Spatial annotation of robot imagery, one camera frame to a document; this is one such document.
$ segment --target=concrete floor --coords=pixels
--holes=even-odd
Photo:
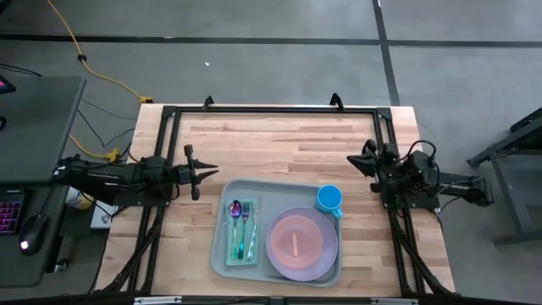
[[[378,39],[371,0],[55,0],[73,30],[86,35],[308,37]],[[389,39],[540,41],[537,0],[381,0]],[[0,16],[0,32],[65,30],[45,1],[15,1]],[[159,103],[325,104],[338,92],[347,104],[390,105],[379,46],[83,43],[89,65]],[[465,160],[539,108],[539,48],[391,47],[401,105],[413,106],[422,138],[439,148],[443,171],[469,174]],[[0,62],[44,75],[81,75],[67,42],[0,42]],[[90,77],[85,99],[135,117],[127,91]],[[80,110],[106,140],[134,126],[84,103]],[[72,130],[105,152],[77,118]],[[112,147],[125,147],[131,135]],[[77,152],[71,142],[66,154]],[[492,177],[482,166],[481,173]],[[443,212],[456,289],[470,297],[542,302],[542,243],[495,248],[512,233],[500,193],[478,208],[458,201]],[[96,273],[102,239],[76,242],[71,269],[31,289],[1,290],[0,298],[85,293]]]

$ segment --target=fork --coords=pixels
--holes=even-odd
[[[251,204],[248,202],[243,203],[243,208],[241,209],[241,217],[243,218],[243,231],[241,233],[241,244],[239,245],[239,253],[237,254],[238,259],[243,259],[243,252],[245,250],[245,228],[246,221],[248,220],[248,215],[251,212]]]

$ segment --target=yellow plug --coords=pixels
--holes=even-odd
[[[117,161],[117,156],[120,156],[120,149],[114,148],[111,152],[105,154],[105,158],[109,159],[109,162]]]
[[[154,103],[152,97],[139,97],[139,103]]]

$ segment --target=gray tray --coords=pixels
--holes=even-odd
[[[331,214],[327,215],[327,217],[335,226],[335,231],[339,238],[339,251],[333,267],[321,278],[308,282],[299,282],[285,278],[273,267],[265,250],[265,237],[273,219],[288,208],[314,208],[319,187],[271,181],[232,180],[222,190],[222,197],[218,208],[217,225],[214,230],[213,246],[211,249],[211,266],[214,271],[223,277],[235,279],[263,280],[315,287],[332,286],[340,277],[342,236],[340,230],[341,221],[334,218]],[[256,198],[260,201],[259,262],[258,265],[252,266],[226,266],[226,223],[224,217],[229,216],[225,212],[225,203],[243,198]]]

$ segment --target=keyboard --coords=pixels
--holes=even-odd
[[[0,236],[18,233],[25,207],[23,190],[9,190],[0,193]]]

